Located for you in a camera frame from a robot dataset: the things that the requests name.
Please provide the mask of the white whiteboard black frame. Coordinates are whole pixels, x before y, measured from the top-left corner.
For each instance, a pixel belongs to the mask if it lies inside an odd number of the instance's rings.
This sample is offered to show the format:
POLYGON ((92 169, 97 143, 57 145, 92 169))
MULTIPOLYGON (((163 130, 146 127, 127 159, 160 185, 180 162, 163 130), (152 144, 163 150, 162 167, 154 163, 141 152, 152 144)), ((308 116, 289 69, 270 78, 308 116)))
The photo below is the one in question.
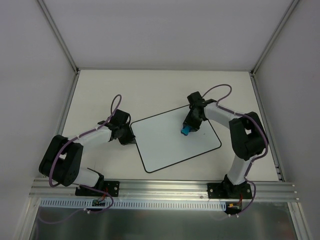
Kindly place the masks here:
POLYGON ((147 173, 209 153, 222 146, 209 121, 196 132, 181 133, 189 112, 187 105, 165 111, 130 124, 136 146, 147 173))

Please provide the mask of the blue whiteboard eraser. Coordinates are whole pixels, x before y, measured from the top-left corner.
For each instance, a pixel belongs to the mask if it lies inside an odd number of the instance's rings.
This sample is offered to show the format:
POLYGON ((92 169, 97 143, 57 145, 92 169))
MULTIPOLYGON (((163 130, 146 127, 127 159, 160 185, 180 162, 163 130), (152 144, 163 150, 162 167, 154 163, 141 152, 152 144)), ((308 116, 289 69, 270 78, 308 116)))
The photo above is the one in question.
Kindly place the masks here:
POLYGON ((187 136, 191 131, 191 127, 190 126, 183 126, 182 129, 181 129, 181 133, 184 135, 184 136, 187 136))

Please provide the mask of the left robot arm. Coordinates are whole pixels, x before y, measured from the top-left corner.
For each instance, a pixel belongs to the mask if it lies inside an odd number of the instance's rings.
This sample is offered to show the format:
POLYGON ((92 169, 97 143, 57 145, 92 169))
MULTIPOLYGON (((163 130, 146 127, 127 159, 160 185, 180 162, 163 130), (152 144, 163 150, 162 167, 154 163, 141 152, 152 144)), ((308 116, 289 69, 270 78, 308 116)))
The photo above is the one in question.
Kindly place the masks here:
POLYGON ((49 185, 53 188, 78 185, 77 196, 103 195, 110 189, 105 177, 93 169, 81 167, 83 154, 113 140, 123 146, 134 144, 130 123, 131 115, 116 109, 93 129, 74 137, 54 136, 39 164, 39 172, 49 177, 49 185))

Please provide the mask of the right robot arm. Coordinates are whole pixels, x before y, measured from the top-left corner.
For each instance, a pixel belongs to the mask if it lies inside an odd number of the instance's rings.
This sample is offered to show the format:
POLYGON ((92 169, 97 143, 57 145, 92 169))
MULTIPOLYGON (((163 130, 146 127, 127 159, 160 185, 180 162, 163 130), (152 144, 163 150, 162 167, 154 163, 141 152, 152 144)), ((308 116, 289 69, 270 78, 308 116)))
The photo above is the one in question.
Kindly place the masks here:
POLYGON ((229 129, 234 160, 221 183, 208 187, 209 198, 238 199, 247 193, 246 179, 253 162, 268 151, 268 138, 256 112, 240 113, 220 105, 216 100, 205 100, 196 91, 187 97, 189 112, 181 133, 187 136, 200 129, 202 122, 212 120, 229 129))

